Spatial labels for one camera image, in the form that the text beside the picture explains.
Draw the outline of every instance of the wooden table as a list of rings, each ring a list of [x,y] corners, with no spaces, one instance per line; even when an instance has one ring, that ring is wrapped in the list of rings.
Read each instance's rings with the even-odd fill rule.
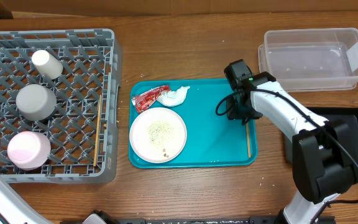
[[[248,167],[135,168],[128,160],[129,92],[143,80],[222,78],[243,58],[258,71],[257,49],[268,30],[355,27],[358,12],[302,12],[202,16],[93,17],[0,21],[0,30],[112,29],[124,49],[118,99],[117,176],[109,184],[12,184],[53,222],[84,219],[93,209],[116,218],[222,218],[276,214],[295,193],[280,131],[259,119],[259,155]],[[358,106],[354,90],[293,93],[306,106]],[[358,198],[358,185],[341,198]],[[325,214],[358,223],[358,205],[334,205]]]

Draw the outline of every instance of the teal tray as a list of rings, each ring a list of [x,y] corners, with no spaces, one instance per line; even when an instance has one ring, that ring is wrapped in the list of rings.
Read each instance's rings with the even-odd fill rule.
[[[181,86],[190,86],[186,100],[170,109],[178,113],[187,128],[187,142],[182,152],[171,161],[154,164],[141,159],[129,145],[129,160],[138,168],[175,168],[175,167],[221,167],[245,166],[255,161],[258,146],[254,120],[249,122],[250,151],[248,157],[246,126],[241,120],[228,120],[226,116],[215,114],[216,105],[225,96],[232,93],[226,79],[202,80],[158,80],[137,83],[131,90],[131,98],[161,85],[169,85],[172,90]],[[164,107],[159,102],[151,108]],[[224,111],[222,104],[219,111]],[[129,126],[138,116],[131,104]]]

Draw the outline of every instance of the transparent container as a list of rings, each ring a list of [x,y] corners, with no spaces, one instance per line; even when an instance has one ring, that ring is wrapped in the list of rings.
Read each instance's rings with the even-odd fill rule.
[[[260,72],[286,91],[351,90],[358,82],[358,30],[271,30],[258,57]]]

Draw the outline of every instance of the gray dish rack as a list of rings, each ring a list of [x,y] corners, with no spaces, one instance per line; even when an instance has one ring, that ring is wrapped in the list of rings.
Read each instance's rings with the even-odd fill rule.
[[[55,80],[39,75],[31,55],[40,49],[61,61]],[[106,183],[115,178],[117,160],[116,105],[121,84],[122,49],[110,29],[0,32],[0,166],[8,183]],[[26,120],[16,108],[19,90],[30,84],[51,89],[56,113],[46,123]],[[99,95],[102,110],[96,139]],[[52,146],[38,169],[22,170],[8,158],[6,147],[21,131],[45,134]],[[94,153],[97,164],[93,166]]]

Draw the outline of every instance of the sticker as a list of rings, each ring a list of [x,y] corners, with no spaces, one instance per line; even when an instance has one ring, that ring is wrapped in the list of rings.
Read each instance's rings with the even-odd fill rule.
[[[111,158],[109,157],[108,162],[107,162],[107,168],[111,169]]]
[[[358,69],[358,43],[353,45],[353,47],[351,47],[346,54],[349,59],[352,72],[354,72],[354,70]]]

